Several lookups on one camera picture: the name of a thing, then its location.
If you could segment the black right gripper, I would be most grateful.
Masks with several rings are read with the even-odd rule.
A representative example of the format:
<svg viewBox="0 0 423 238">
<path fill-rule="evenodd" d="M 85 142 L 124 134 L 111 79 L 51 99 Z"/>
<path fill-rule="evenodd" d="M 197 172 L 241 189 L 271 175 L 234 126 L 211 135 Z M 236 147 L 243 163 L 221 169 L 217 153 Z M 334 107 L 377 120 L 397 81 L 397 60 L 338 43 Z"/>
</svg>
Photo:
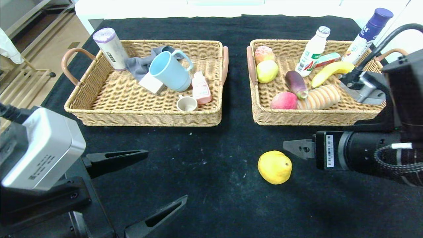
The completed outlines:
<svg viewBox="0 0 423 238">
<path fill-rule="evenodd" d="M 283 142 L 283 149 L 304 160 L 316 159 L 318 169 L 328 172 L 351 171 L 393 180 L 374 159 L 377 149 L 392 137 L 381 132 L 318 131 L 313 139 Z"/>
</svg>

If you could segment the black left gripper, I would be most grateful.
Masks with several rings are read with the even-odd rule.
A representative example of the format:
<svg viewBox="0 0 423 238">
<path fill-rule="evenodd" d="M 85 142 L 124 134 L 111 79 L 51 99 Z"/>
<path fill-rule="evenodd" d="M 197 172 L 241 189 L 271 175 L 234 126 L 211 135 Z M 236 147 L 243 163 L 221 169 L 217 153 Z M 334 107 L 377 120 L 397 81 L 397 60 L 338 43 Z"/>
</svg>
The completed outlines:
<svg viewBox="0 0 423 238">
<path fill-rule="evenodd" d="M 72 203 L 67 209 L 68 238 L 116 238 L 117 233 L 94 188 L 92 179 L 116 172 L 148 158 L 147 150 L 129 150 L 87 154 L 65 173 L 72 190 L 65 197 Z M 161 238 L 173 220 L 184 211 L 188 195 L 154 211 L 124 230 L 124 238 Z"/>
</svg>

